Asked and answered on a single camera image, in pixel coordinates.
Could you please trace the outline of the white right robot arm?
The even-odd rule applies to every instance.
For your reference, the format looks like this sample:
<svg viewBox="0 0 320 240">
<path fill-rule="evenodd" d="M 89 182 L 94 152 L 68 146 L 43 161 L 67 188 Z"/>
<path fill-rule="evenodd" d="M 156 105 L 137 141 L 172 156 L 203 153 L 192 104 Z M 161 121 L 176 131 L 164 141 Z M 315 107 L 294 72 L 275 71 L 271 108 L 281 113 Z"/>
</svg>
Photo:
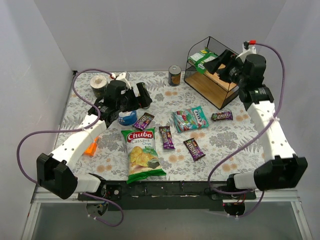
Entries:
<svg viewBox="0 0 320 240">
<path fill-rule="evenodd" d="M 265 161 L 253 172 L 231 175 L 226 182 L 226 190 L 210 185 L 211 190 L 224 195 L 242 195 L 254 190 L 295 188 L 308 162 L 290 146 L 277 118 L 280 107 L 275 105 L 271 90 L 263 83 L 266 59 L 254 49 L 247 49 L 240 55 L 226 49 L 204 66 L 209 73 L 217 73 L 220 80 L 238 85 L 240 101 L 258 132 L 255 138 L 236 152 L 260 140 Z"/>
</svg>

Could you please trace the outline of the teal Fox's candy bag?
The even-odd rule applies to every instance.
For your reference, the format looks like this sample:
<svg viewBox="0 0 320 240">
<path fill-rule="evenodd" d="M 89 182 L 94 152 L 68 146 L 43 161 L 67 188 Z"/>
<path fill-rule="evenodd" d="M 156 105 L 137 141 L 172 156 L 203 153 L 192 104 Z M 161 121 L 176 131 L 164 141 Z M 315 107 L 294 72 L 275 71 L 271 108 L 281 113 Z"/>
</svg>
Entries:
<svg viewBox="0 0 320 240">
<path fill-rule="evenodd" d="M 196 106 L 172 112 L 175 127 L 179 133 L 207 128 L 209 121 L 207 120 L 202 107 Z"/>
</svg>

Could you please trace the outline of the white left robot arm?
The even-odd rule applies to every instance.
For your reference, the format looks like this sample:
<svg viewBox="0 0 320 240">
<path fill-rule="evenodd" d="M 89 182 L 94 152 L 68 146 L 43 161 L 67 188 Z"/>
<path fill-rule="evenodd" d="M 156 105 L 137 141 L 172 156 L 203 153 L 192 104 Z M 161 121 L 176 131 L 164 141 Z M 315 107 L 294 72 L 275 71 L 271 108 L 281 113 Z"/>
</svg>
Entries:
<svg viewBox="0 0 320 240">
<path fill-rule="evenodd" d="M 149 107 L 152 99 L 143 82 L 137 83 L 138 95 L 122 80 L 112 80 L 104 96 L 88 110 L 82 123 L 51 153 L 36 160 L 38 184 L 65 200 L 73 193 L 98 193 L 102 178 L 93 174 L 74 175 L 73 169 L 85 150 L 119 117 L 119 113 Z"/>
</svg>

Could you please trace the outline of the green candy bag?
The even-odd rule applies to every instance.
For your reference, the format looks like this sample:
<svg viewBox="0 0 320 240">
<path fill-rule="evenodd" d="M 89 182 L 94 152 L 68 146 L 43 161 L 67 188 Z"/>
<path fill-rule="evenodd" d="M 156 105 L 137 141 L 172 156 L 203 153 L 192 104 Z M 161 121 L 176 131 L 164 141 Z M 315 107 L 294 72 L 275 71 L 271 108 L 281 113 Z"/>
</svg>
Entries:
<svg viewBox="0 0 320 240">
<path fill-rule="evenodd" d="M 189 56 L 187 62 L 194 66 L 197 72 L 204 74 L 207 70 L 204 64 L 214 60 L 217 57 L 217 54 L 205 47 L 203 50 L 200 50 Z"/>
</svg>

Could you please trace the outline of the purple M&M bag front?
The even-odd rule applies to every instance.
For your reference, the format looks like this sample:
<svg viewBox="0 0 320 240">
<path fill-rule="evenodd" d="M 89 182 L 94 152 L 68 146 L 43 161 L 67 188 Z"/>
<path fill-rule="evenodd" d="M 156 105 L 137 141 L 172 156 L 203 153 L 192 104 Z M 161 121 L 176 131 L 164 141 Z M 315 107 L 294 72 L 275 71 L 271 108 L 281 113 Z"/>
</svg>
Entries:
<svg viewBox="0 0 320 240">
<path fill-rule="evenodd" d="M 199 159 L 205 157 L 206 155 L 203 153 L 203 151 L 200 149 L 198 143 L 194 138 L 190 138 L 188 140 L 185 140 L 184 145 L 188 149 L 192 159 L 194 162 L 198 161 Z"/>
</svg>

